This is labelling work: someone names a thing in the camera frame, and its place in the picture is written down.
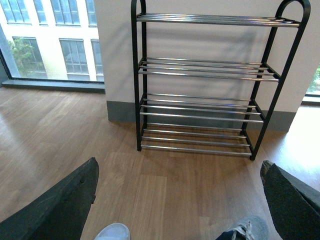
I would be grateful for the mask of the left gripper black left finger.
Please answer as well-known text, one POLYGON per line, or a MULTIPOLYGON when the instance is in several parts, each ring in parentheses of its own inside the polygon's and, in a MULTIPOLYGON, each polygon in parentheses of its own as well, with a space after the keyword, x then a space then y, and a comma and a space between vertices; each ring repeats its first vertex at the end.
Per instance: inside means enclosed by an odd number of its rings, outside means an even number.
POLYGON ((92 157, 0 224, 2 240, 79 240, 96 199, 99 165, 92 157))

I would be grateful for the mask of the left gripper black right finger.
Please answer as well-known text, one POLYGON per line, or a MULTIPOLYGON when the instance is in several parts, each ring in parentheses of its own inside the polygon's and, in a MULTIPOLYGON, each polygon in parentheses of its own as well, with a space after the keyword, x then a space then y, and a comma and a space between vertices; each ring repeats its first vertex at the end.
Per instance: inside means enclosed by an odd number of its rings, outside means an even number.
POLYGON ((273 225, 283 240, 320 238, 320 192, 265 160, 260 169, 273 225))

